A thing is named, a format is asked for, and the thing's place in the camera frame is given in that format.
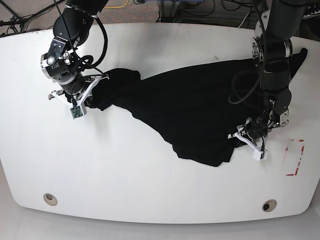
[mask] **floor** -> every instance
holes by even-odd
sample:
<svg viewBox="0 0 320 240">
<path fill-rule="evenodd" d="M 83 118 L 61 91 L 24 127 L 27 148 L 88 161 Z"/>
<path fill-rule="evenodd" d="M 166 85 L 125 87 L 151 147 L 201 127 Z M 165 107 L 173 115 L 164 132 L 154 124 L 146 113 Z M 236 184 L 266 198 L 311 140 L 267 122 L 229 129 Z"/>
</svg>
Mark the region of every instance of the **floor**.
<svg viewBox="0 0 320 240">
<path fill-rule="evenodd" d="M 49 6 L 53 3 L 52 0 L 2 0 L 8 7 L 10 7 L 19 17 L 26 16 L 29 14 L 36 13 L 37 11 Z M 109 0 L 107 6 L 121 6 L 126 3 L 126 0 Z M 203 3 L 193 7 L 199 11 L 210 12 L 215 4 L 215 12 L 223 12 L 220 0 L 203 0 Z M 224 1 L 224 5 L 228 9 L 234 9 L 237 6 L 235 3 Z M 59 5 L 60 9 L 63 10 L 65 3 Z M 250 11 L 248 7 L 240 7 L 234 13 L 241 12 L 247 13 Z M 58 18 L 58 11 L 55 8 L 49 10 L 46 14 L 43 14 L 33 19 L 27 27 L 28 30 L 40 29 L 45 30 L 53 26 L 56 19 Z M 9 21 L 12 15 L 0 5 L 0 20 Z M 100 19 L 102 23 L 147 23 L 155 22 L 158 17 L 158 5 L 156 0 L 147 0 L 144 4 L 135 4 L 134 0 L 129 0 L 128 4 L 123 8 L 105 8 L 101 14 Z M 0 34 L 7 31 L 7 27 L 0 27 Z"/>
</svg>

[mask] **black cloth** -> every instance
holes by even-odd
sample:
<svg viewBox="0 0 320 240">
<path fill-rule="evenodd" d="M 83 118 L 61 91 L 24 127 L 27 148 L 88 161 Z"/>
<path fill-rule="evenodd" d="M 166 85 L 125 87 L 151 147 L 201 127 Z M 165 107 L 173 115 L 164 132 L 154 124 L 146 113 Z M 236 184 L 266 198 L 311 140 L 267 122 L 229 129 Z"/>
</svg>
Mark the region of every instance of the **black cloth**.
<svg viewBox="0 0 320 240">
<path fill-rule="evenodd" d="M 307 52 L 303 49 L 290 59 L 291 77 Z M 127 109 L 172 144 L 179 158 L 217 167 L 229 162 L 233 153 L 236 140 L 228 139 L 228 134 L 263 110 L 263 97 L 256 93 L 246 100 L 254 107 L 228 102 L 232 78 L 242 70 L 253 72 L 237 82 L 249 90 L 258 78 L 253 59 L 184 67 L 145 80 L 138 71 L 117 68 L 108 72 L 110 80 L 100 81 L 92 90 L 90 107 L 103 111 L 113 104 Z"/>
</svg>

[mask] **white table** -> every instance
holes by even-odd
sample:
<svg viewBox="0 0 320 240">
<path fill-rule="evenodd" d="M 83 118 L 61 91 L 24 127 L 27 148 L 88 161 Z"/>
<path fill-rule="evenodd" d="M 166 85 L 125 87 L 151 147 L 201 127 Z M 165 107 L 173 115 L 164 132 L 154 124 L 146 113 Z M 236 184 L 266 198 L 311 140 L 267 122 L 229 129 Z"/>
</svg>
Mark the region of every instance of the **white table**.
<svg viewBox="0 0 320 240">
<path fill-rule="evenodd" d="M 250 58 L 254 35 L 246 29 L 192 24 L 105 28 L 109 45 L 99 67 L 139 70 L 143 79 L 185 66 Z M 43 75 L 40 56 L 52 38 L 51 31 L 40 31 L 0 39 L 0 159 L 20 206 L 172 224 L 277 218 L 308 208 L 320 177 L 320 43 L 292 39 L 296 52 L 306 47 L 309 53 L 290 84 L 290 124 L 272 131 L 268 159 L 253 160 L 245 146 L 235 150 L 230 163 L 214 168 L 179 159 L 169 143 L 125 109 L 89 109 L 85 117 L 72 120 L 62 102 L 48 101 L 48 93 L 59 86 Z M 102 34 L 93 26 L 78 54 L 98 58 L 102 46 Z M 296 169 L 302 144 L 298 174 L 287 176 Z M 57 198 L 57 206 L 45 203 L 46 193 Z M 277 207 L 262 211 L 270 199 Z"/>
</svg>

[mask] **black garment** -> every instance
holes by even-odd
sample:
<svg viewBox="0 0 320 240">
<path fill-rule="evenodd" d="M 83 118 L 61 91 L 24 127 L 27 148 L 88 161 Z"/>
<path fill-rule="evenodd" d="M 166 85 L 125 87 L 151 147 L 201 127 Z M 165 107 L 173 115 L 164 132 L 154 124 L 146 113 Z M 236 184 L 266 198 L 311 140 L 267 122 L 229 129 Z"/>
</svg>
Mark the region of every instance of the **black garment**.
<svg viewBox="0 0 320 240">
<path fill-rule="evenodd" d="M 292 77 L 307 52 L 303 49 L 290 59 Z M 184 67 L 145 80 L 138 71 L 117 68 L 108 72 L 110 80 L 93 89 L 90 107 L 103 111 L 113 104 L 127 109 L 172 144 L 179 158 L 217 167 L 229 162 L 233 153 L 236 140 L 228 139 L 228 134 L 263 110 L 263 97 L 256 93 L 246 100 L 254 108 L 228 102 L 233 76 L 246 69 L 254 74 L 241 77 L 237 84 L 249 90 L 258 79 L 252 59 Z"/>
</svg>

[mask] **yellow cable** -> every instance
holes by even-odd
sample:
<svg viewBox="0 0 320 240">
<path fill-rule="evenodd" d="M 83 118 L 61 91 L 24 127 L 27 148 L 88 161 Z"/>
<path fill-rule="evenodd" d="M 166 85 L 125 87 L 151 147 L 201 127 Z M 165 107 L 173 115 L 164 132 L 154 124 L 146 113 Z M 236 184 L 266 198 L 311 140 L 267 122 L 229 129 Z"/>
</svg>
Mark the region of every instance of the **yellow cable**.
<svg viewBox="0 0 320 240">
<path fill-rule="evenodd" d="M 128 3 L 129 3 L 129 0 L 127 0 L 126 3 L 124 5 L 122 5 L 122 6 L 105 6 L 104 8 L 105 9 L 120 9 L 120 8 L 123 8 L 123 7 L 127 6 Z"/>
</svg>

